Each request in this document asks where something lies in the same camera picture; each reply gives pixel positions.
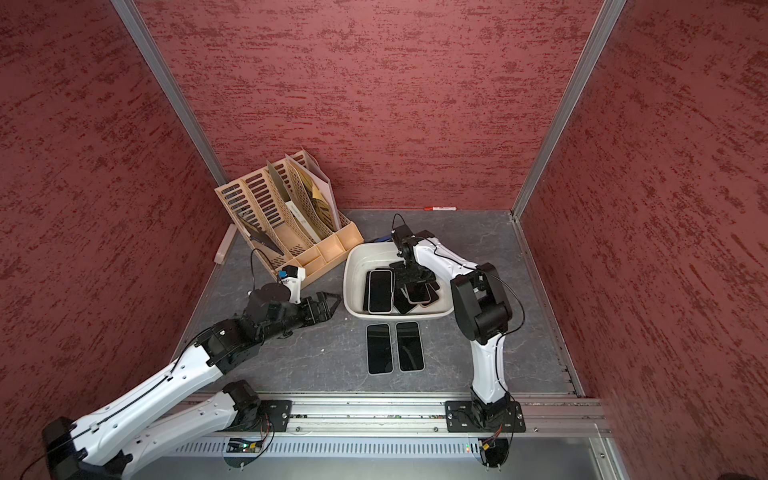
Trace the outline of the small phone pink case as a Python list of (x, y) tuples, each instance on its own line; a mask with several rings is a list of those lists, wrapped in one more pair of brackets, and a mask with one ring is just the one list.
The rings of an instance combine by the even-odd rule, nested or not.
[(427, 305), (431, 302), (429, 284), (426, 282), (413, 282), (404, 287), (408, 301), (414, 305)]

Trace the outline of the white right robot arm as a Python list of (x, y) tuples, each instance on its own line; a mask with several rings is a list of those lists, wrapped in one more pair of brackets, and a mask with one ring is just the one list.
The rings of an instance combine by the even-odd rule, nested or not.
[(414, 233), (406, 224), (392, 229), (400, 265), (410, 277), (431, 273), (450, 287), (453, 314), (470, 342), (473, 378), (468, 423), (481, 431), (511, 434), (525, 430), (522, 411), (504, 378), (503, 346), (516, 330), (511, 300), (519, 297), (495, 266), (466, 260), (431, 232)]

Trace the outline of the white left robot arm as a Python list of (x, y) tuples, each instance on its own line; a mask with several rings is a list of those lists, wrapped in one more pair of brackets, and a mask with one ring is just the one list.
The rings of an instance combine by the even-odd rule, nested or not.
[(284, 430), (290, 402), (263, 402), (245, 380), (185, 410), (173, 409), (253, 358), (267, 341), (330, 320), (342, 302), (339, 294), (301, 298), (299, 291), (299, 285), (278, 283), (251, 291), (243, 313), (201, 331), (175, 360), (128, 393), (77, 420), (49, 423), (42, 433), (49, 475), (126, 479), (209, 433)]

